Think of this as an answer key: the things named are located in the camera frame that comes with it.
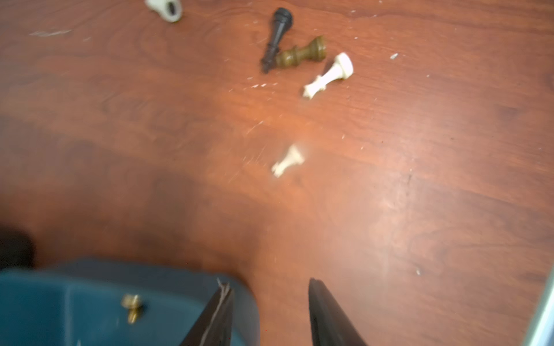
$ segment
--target gold chess pawn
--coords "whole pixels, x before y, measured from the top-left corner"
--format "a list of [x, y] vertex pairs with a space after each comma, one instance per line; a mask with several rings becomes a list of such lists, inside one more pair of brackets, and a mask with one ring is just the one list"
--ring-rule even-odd
[[298, 66], [306, 59], [322, 61], [326, 55], [325, 40], [323, 36], [318, 36], [306, 47], [294, 46], [292, 49], [283, 50], [275, 57], [275, 65], [279, 68]]

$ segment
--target white chess piece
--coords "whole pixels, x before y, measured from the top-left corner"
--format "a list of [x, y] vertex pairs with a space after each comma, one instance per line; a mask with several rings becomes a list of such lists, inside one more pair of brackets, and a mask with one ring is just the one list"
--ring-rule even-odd
[[183, 14], [181, 0], [145, 0], [144, 3], [152, 11], [156, 11], [166, 22], [176, 22], [181, 19]]
[[298, 148], [296, 145], [291, 145], [289, 148], [289, 152], [286, 154], [286, 157], [278, 163], [275, 163], [273, 167], [271, 168], [271, 171], [273, 172], [273, 175], [279, 178], [281, 174], [290, 166], [294, 166], [295, 164], [303, 164], [304, 163], [304, 156], [298, 151]]
[[312, 84], [304, 86], [304, 97], [311, 100], [316, 92], [325, 90], [327, 83], [332, 82], [335, 79], [347, 79], [352, 75], [352, 73], [354, 73], [352, 61], [346, 53], [341, 53], [335, 57], [335, 63], [326, 74], [323, 76], [317, 76]]

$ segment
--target wood grain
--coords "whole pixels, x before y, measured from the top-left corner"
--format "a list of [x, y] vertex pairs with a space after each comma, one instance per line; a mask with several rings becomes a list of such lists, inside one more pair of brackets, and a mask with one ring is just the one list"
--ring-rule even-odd
[[[326, 63], [260, 73], [278, 6]], [[183, 7], [0, 3], [0, 221], [40, 265], [236, 275], [267, 346], [311, 344], [310, 277], [371, 345], [521, 343], [554, 263], [552, 2]], [[341, 51], [353, 76], [302, 99]]]

